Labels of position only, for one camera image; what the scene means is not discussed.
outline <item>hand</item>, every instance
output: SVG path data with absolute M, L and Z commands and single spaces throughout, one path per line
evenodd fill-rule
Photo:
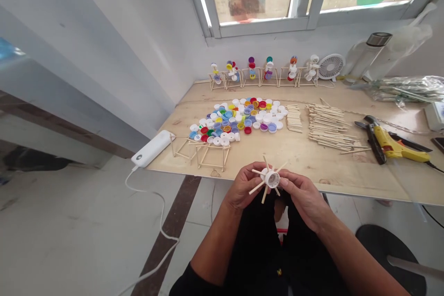
M 223 201 L 236 210 L 242 211 L 247 207 L 262 188 L 260 187 L 251 195 L 249 194 L 249 191 L 262 182 L 260 176 L 252 170 L 262 171 L 265 167 L 264 162 L 253 162 L 239 170 Z
M 286 169 L 282 169 L 279 175 L 279 185 L 291 195 L 291 200 L 307 227 L 318 234 L 326 223 L 336 218 L 309 178 Z

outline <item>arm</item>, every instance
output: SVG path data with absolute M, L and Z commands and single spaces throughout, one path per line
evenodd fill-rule
M 242 211 L 258 191 L 248 192 L 261 182 L 252 169 L 262 170 L 265 163 L 254 162 L 243 167 L 227 192 L 221 207 L 193 259 L 191 267 L 205 281 L 222 286 L 227 274 Z
M 332 212 L 307 177 L 281 170 L 280 185 L 332 256 L 354 295 L 409 295 Z

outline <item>wooden table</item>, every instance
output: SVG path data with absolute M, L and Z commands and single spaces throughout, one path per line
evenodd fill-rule
M 246 86 L 228 90 L 210 90 L 209 83 L 194 84 L 174 113 L 165 121 L 161 130 L 168 130 L 177 136 L 188 136 L 189 127 L 197 123 L 213 111 L 214 104 L 233 99 L 261 97 L 262 99 L 279 100 L 282 105 L 299 104 L 303 133 L 291 132 L 284 128 L 276 134 L 253 130 L 245 135 L 241 133 L 240 142 L 231 143 L 226 170 L 220 168 L 198 168 L 196 158 L 190 163 L 184 157 L 173 157 L 172 150 L 165 149 L 148 167 L 149 170 L 171 173 L 190 174 L 202 177 L 234 179 L 239 169 L 255 160 L 262 160 L 266 154 L 267 160 L 274 167 L 279 167 L 289 161 L 286 168 L 303 174 L 312 179 L 319 191 L 338 193 L 352 196 L 380 198 L 407 202 L 419 202 L 430 205 L 444 205 L 444 174 L 433 170 L 423 163 L 407 159 L 390 159 L 387 164 L 380 166 L 371 151 L 340 155 L 334 148 L 318 145 L 308 139 L 308 112 L 304 101 L 319 103 L 320 97 L 331 106 L 342 110 L 350 110 L 373 115 L 412 130 L 428 132 L 424 105 L 409 104 L 407 111 L 399 109 L 395 103 L 375 102 L 362 91 L 352 91 L 342 83 L 336 83 L 334 89 L 325 87 L 304 86 L 300 88 L 274 86 Z M 345 120 L 351 123 L 362 120 L 361 116 L 346 113 Z M 444 169 L 444 154 L 431 142 L 434 135 L 417 135 L 381 124 L 387 130 L 394 131 L 402 137 L 415 141 L 433 149 L 431 161 L 437 167 Z M 367 135 L 357 126 L 350 127 L 349 135 L 360 138 L 362 145 L 367 144 Z M 180 147 L 185 139 L 177 138 L 175 146 Z M 187 145 L 182 152 L 188 153 Z M 205 161 L 212 163 L 220 159 L 221 153 L 209 152 Z

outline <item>window frame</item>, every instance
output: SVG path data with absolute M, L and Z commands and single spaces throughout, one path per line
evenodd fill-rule
M 314 30 L 316 27 L 365 23 L 379 20 L 415 18 L 430 0 L 410 0 L 401 4 L 350 7 L 321 12 L 324 0 L 291 0 L 288 18 L 261 20 L 248 24 L 221 25 L 214 0 L 193 0 L 205 38 L 226 38 L 287 31 Z

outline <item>bottle lid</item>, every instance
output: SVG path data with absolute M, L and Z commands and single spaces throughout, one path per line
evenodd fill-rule
M 388 32 L 373 32 L 365 43 L 369 46 L 382 47 L 387 45 L 392 36 Z

